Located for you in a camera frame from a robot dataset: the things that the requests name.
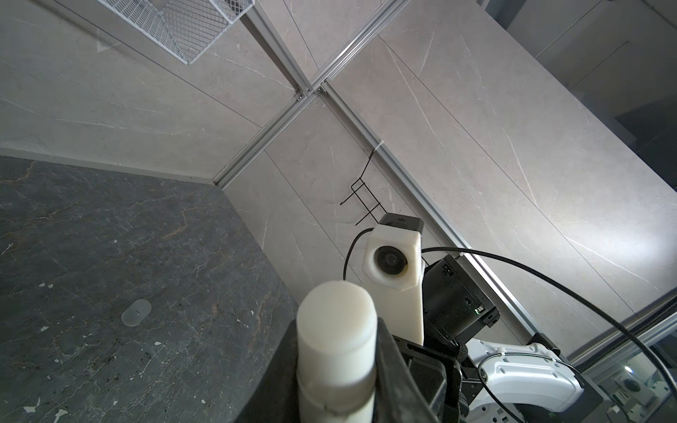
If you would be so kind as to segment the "white glue stick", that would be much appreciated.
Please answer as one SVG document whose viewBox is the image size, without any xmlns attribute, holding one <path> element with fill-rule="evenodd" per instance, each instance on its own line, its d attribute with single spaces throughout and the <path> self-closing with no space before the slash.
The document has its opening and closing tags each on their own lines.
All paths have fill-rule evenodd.
<svg viewBox="0 0 677 423">
<path fill-rule="evenodd" d="M 377 312 L 368 292 L 347 281 L 315 287 L 299 306 L 296 329 L 300 421 L 372 421 Z"/>
</svg>

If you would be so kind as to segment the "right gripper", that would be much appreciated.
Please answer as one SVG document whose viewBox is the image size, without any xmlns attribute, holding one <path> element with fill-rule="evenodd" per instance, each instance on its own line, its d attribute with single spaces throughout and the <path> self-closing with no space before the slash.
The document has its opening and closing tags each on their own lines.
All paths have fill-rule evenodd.
<svg viewBox="0 0 677 423">
<path fill-rule="evenodd" d="M 467 347 L 457 341 L 442 350 L 393 337 L 425 403 L 439 422 L 466 422 L 468 403 L 462 392 L 461 363 Z"/>
</svg>

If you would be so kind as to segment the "clear glue stick cap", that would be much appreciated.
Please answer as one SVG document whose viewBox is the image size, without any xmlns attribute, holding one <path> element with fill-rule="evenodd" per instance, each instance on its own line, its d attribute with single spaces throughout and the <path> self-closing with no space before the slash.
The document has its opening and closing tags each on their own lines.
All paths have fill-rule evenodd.
<svg viewBox="0 0 677 423">
<path fill-rule="evenodd" d="M 121 316 L 122 323 L 128 327 L 136 327 L 149 316 L 151 311 L 152 305 L 148 300 L 140 299 L 134 301 L 134 303 L 123 312 Z"/>
</svg>

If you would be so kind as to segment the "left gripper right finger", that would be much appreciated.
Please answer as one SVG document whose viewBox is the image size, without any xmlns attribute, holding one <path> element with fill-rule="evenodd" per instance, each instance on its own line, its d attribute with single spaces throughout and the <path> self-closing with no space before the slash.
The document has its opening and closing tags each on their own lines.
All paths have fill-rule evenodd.
<svg viewBox="0 0 677 423">
<path fill-rule="evenodd" d="M 382 318 L 377 319 L 375 422 L 437 422 Z"/>
</svg>

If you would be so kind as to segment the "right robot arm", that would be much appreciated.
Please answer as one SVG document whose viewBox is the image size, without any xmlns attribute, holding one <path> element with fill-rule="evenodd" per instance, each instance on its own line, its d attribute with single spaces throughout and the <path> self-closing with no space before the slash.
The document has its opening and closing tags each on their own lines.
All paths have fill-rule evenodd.
<svg viewBox="0 0 677 423">
<path fill-rule="evenodd" d="M 424 341 L 396 343 L 439 422 L 627 422 L 613 398 L 541 334 L 527 345 L 477 337 L 500 312 L 446 256 L 422 280 Z"/>
</svg>

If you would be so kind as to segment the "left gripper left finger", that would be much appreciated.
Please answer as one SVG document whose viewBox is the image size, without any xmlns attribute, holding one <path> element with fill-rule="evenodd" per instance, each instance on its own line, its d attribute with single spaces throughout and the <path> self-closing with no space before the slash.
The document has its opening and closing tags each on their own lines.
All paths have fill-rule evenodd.
<svg viewBox="0 0 677 423">
<path fill-rule="evenodd" d="M 236 422 L 298 422 L 298 335 L 293 320 Z"/>
</svg>

